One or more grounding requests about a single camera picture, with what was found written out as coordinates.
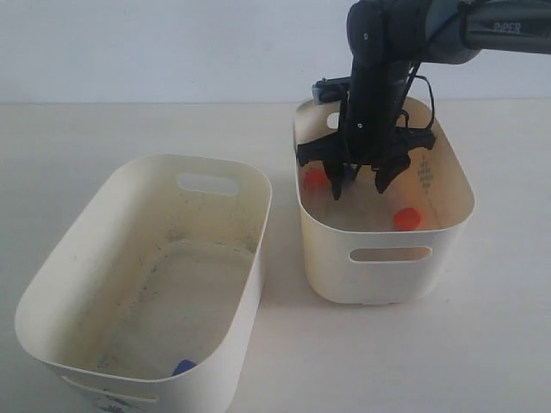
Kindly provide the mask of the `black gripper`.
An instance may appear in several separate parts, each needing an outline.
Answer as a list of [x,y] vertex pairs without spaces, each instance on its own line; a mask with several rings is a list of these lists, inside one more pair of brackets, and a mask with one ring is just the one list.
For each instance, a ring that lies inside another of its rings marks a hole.
[[371,67],[354,62],[348,99],[338,102],[337,130],[298,145],[299,165],[324,161],[334,200],[342,196],[345,163],[374,166],[375,188],[383,194],[410,167],[411,159],[405,157],[410,151],[433,148],[435,118],[425,127],[412,127],[403,109],[416,69],[408,61]]

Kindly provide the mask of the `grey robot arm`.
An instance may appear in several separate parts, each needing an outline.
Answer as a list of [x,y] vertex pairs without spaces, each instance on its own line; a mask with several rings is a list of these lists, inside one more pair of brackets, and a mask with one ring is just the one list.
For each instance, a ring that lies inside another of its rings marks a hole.
[[347,77],[313,85],[317,105],[338,105],[337,129],[300,143],[299,165],[322,163],[334,199],[362,167],[387,190],[406,171],[410,154],[436,143],[431,126],[413,127],[404,104],[424,63],[463,65],[484,50],[547,54],[547,1],[358,1],[346,34]]

